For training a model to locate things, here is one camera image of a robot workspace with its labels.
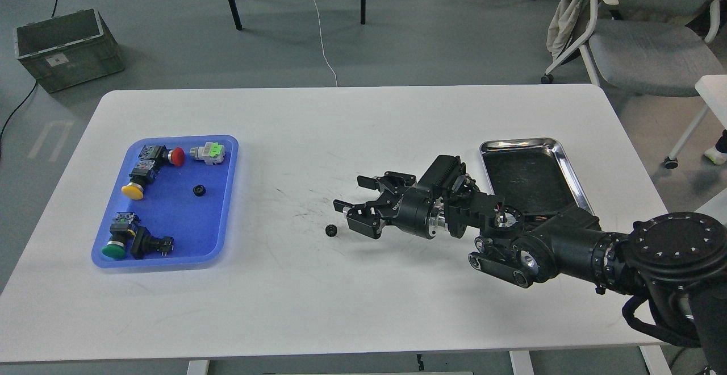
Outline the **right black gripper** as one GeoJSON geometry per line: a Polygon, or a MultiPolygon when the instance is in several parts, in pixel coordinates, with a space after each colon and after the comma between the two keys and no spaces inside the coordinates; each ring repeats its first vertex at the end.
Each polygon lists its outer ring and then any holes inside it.
{"type": "Polygon", "coordinates": [[[353,232],[378,240],[387,225],[428,240],[446,230],[443,197],[430,197],[415,187],[416,176],[387,171],[384,176],[357,176],[360,187],[386,197],[359,204],[333,201],[335,212],[344,214],[353,232]]]}

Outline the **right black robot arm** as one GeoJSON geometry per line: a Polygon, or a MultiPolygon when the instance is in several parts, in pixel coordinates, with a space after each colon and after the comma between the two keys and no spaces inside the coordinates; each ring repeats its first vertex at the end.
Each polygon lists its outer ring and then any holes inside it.
{"type": "Polygon", "coordinates": [[[637,220],[631,233],[604,232],[577,205],[525,214],[480,190],[457,156],[439,155],[421,178],[387,172],[358,176],[379,197],[333,202],[348,227],[378,239],[386,226],[434,238],[438,227],[461,238],[477,228],[475,270],[527,289],[559,274],[592,282],[597,294],[628,295],[621,309],[632,329],[669,344],[701,348],[725,373],[725,226],[698,212],[637,220]]]}

